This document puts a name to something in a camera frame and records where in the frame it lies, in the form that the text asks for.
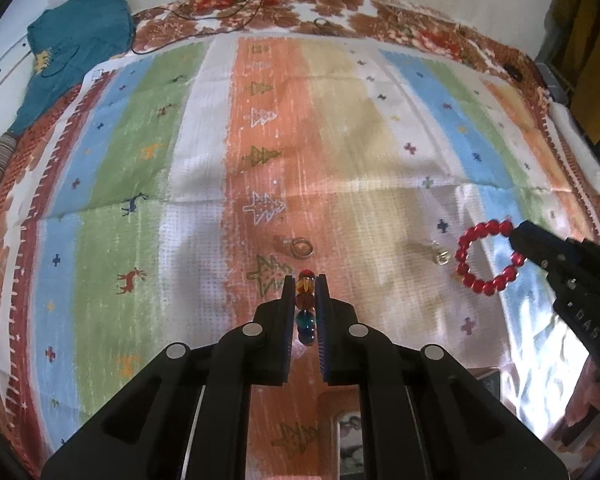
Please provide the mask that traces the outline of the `person's right hand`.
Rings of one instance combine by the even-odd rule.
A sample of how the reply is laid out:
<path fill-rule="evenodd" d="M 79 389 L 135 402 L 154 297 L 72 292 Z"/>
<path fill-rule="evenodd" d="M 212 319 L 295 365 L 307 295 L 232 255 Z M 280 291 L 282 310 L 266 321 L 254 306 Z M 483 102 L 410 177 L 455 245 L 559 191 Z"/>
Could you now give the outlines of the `person's right hand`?
<path fill-rule="evenodd" d="M 565 416 L 552 434 L 554 440 L 562 440 L 565 433 L 582 422 L 591 408 L 600 412 L 600 380 L 598 369 L 589 356 L 581 370 L 576 388 L 567 404 Z"/>

